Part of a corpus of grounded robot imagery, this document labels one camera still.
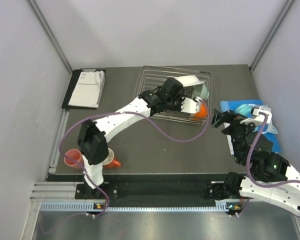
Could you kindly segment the small white bowl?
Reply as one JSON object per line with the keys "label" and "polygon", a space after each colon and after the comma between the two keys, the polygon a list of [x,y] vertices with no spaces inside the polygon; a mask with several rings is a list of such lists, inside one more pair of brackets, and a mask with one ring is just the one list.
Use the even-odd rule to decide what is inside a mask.
{"label": "small white bowl", "polygon": [[200,105],[199,111],[197,113],[194,114],[194,117],[196,118],[205,118],[208,115],[208,111],[207,108],[205,107],[205,105],[202,103]]}

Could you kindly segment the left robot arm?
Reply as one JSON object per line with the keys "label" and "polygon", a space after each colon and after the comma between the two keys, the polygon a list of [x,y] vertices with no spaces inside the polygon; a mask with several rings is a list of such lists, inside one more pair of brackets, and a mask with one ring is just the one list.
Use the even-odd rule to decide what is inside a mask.
{"label": "left robot arm", "polygon": [[169,77],[163,85],[148,89],[131,103],[116,112],[96,120],[82,123],[77,143],[84,161],[84,183],[92,198],[104,191],[103,162],[109,156],[108,142],[134,123],[164,111],[181,109],[186,97],[186,85],[180,77]]}

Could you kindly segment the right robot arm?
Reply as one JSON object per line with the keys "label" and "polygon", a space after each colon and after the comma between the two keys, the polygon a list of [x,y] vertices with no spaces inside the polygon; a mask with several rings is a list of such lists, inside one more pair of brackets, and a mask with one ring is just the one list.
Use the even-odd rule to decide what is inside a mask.
{"label": "right robot arm", "polygon": [[234,160],[246,167],[246,175],[230,172],[223,183],[210,184],[208,193],[215,200],[257,199],[300,218],[300,172],[273,152],[273,142],[262,133],[271,120],[271,109],[264,106],[254,106],[251,117],[214,110],[211,126],[228,124],[222,133],[230,136]]}

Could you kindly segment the metal wire dish rack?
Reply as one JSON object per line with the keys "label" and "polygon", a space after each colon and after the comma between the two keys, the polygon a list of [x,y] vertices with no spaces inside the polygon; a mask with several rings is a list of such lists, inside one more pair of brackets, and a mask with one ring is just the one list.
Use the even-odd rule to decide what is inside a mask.
{"label": "metal wire dish rack", "polygon": [[[209,98],[204,101],[206,103],[207,109],[211,110],[212,74],[210,72],[197,69],[163,66],[143,66],[137,80],[133,97],[136,98],[139,94],[146,90],[154,91],[158,86],[163,85],[168,78],[190,75],[197,76],[198,79],[203,81],[203,84],[207,86],[209,91]],[[195,86],[185,87],[185,93],[188,98],[194,99],[192,97],[194,88]],[[171,110],[155,114],[153,117],[156,119],[196,125],[203,125],[207,120],[207,117],[194,117],[194,114]]]}

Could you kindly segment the white blue-rimmed plate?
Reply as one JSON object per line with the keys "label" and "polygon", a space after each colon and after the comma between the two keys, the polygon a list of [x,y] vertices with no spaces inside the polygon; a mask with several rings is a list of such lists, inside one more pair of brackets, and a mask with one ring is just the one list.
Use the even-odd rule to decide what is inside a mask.
{"label": "white blue-rimmed plate", "polygon": [[196,75],[178,76],[175,79],[177,81],[179,81],[183,85],[184,88],[202,85],[204,83],[203,81],[199,80]]}

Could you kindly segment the green ceramic bowl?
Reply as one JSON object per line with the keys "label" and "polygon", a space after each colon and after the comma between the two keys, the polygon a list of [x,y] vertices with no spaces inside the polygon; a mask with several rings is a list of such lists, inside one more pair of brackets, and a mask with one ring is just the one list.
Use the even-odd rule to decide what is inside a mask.
{"label": "green ceramic bowl", "polygon": [[210,96],[210,92],[205,84],[198,84],[194,87],[192,97],[200,97],[203,100],[207,100]]}

